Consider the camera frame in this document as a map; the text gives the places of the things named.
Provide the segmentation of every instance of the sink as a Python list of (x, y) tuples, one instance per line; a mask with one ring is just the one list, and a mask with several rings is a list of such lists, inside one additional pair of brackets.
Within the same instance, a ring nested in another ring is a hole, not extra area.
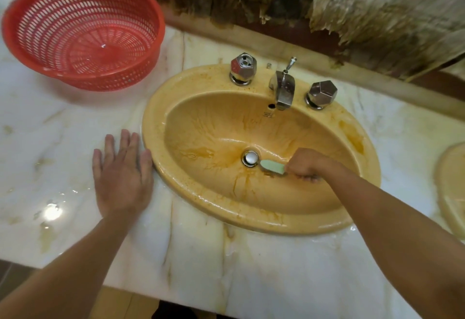
[(256, 231), (314, 234), (351, 224), (326, 182), (250, 168), (242, 156), (286, 163), (298, 147), (313, 148), (379, 186), (378, 157), (360, 124), (336, 102), (308, 108), (309, 83), (296, 79), (293, 105), (280, 111), (268, 88), (273, 70), (259, 68), (246, 87), (231, 83), (229, 71), (185, 70), (149, 100), (142, 135), (162, 178), (197, 208)]

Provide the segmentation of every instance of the faucet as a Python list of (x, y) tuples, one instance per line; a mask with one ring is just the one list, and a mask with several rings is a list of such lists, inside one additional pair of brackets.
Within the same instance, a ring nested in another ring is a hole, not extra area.
[(289, 69), (297, 61), (296, 57), (292, 57), (286, 69), (276, 71), (271, 77), (268, 87), (274, 91), (276, 108), (278, 110), (287, 110), (291, 107), (294, 98), (295, 80), (292, 75), (289, 75)]

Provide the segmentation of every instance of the marble countertop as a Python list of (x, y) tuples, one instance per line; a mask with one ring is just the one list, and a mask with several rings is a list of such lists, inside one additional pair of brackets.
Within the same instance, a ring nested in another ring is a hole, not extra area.
[[(10, 1), (0, 0), (2, 13)], [(123, 91), (91, 93), (29, 70), (1, 41), (0, 258), (40, 268), (87, 234), (100, 220), (91, 155), (105, 134), (139, 131), (148, 98), (170, 76), (227, 63), (242, 51), (168, 27), (146, 79)], [(251, 54), (260, 66), (285, 66)], [(324, 79), (298, 67), (293, 75)], [(465, 140), (465, 123), (333, 81), (337, 101), (375, 145), (382, 188), (440, 221), (434, 165), (448, 146)], [(243, 230), (195, 209), (156, 173), (153, 200), (105, 284), (240, 318), (418, 318), (354, 225), (317, 237)]]

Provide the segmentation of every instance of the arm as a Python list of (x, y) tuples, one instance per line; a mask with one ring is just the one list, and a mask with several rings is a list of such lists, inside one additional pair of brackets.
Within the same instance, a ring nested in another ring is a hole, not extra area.
[(145, 150), (136, 168), (139, 136), (121, 132), (118, 155), (113, 136), (105, 138), (105, 158), (94, 151), (97, 205), (103, 216), (78, 243), (0, 303), (4, 319), (87, 318), (121, 243), (152, 196), (152, 156)]
[(323, 177), (384, 275), (423, 318), (463, 317), (465, 246), (453, 235), (314, 150), (298, 149), (286, 171), (312, 179)]

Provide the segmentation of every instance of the floor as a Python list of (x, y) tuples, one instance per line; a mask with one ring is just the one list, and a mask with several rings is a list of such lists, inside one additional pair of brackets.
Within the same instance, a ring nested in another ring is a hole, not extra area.
[[(0, 301), (27, 280), (36, 269), (0, 260)], [(103, 286), (89, 319), (150, 319), (159, 300), (136, 293)], [(216, 315), (194, 309), (199, 319), (215, 319)]]

